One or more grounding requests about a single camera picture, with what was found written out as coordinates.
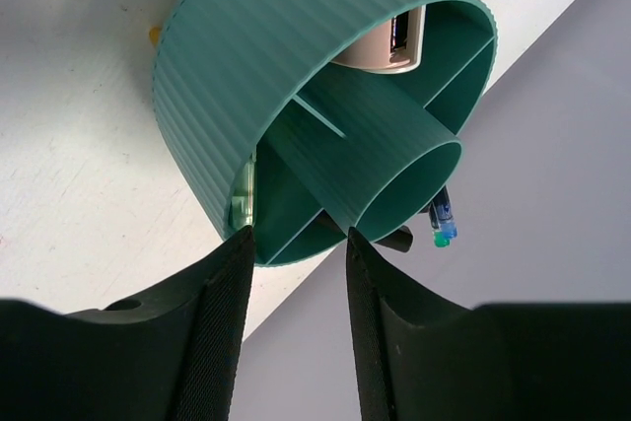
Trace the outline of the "clear blue ink pen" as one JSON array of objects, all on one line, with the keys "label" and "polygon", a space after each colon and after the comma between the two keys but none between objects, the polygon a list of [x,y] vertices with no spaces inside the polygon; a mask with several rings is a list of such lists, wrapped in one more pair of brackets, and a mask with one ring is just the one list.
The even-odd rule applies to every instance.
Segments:
[{"label": "clear blue ink pen", "polygon": [[444,186],[432,199],[429,206],[429,217],[436,247],[449,246],[457,237],[456,222],[452,212],[452,204]]}]

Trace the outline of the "yellow black highlighter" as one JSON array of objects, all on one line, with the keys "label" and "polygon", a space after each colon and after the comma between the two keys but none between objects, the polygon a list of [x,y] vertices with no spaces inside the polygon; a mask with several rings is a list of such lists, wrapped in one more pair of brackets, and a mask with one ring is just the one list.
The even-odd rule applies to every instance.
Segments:
[{"label": "yellow black highlighter", "polygon": [[[320,214],[316,217],[315,221],[332,231],[341,231],[339,226],[325,211],[321,211]],[[376,240],[375,244],[398,252],[407,253],[412,247],[413,235],[407,226],[401,226],[387,236]]]}]

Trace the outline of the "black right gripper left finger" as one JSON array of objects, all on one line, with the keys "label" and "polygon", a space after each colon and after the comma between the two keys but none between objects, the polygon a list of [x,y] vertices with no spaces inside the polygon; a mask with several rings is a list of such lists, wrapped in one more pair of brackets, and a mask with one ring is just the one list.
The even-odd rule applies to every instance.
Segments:
[{"label": "black right gripper left finger", "polygon": [[104,309],[1,303],[5,420],[225,420],[254,269],[251,228]]}]

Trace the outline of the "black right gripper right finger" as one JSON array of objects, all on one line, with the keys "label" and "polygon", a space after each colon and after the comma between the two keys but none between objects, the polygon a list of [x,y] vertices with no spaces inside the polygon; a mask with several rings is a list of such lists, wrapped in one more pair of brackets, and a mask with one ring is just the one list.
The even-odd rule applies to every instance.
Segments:
[{"label": "black right gripper right finger", "polygon": [[626,420],[630,306],[462,307],[357,230],[346,288],[365,420]]}]

